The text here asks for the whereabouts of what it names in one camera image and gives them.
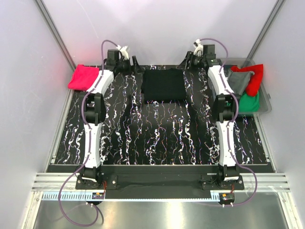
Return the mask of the black t-shirt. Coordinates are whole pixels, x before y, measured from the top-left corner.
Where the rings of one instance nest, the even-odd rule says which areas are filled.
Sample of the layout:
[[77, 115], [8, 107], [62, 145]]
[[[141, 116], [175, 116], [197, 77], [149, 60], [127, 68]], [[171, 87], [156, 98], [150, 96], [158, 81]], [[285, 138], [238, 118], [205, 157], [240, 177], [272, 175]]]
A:
[[186, 89], [183, 70], [145, 70], [141, 85], [144, 101], [184, 100]]

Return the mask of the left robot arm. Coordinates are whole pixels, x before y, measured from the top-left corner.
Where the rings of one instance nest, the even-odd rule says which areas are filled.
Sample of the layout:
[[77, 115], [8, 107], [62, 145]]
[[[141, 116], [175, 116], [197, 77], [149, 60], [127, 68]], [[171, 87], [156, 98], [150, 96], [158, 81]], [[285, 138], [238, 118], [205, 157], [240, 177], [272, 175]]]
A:
[[104, 95], [118, 74], [143, 73], [135, 55], [127, 60], [119, 50], [108, 50], [103, 64], [104, 69], [100, 68], [92, 86], [79, 94], [85, 132], [85, 156], [83, 164], [77, 169], [76, 189], [106, 188], [100, 159], [101, 129], [106, 119]]

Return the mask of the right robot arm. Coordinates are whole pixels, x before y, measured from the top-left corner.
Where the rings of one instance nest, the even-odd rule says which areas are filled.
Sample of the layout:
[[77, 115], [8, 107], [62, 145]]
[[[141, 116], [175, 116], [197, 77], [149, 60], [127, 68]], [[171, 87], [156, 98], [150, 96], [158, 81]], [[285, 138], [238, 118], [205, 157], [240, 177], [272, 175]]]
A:
[[195, 50], [187, 52], [181, 66], [184, 69], [205, 68], [215, 91], [212, 113], [219, 133], [220, 160], [211, 184], [220, 189], [232, 189], [239, 179], [234, 149], [234, 122], [239, 111], [239, 99], [225, 77], [224, 64], [216, 58], [215, 45], [203, 45], [199, 39], [193, 45]]

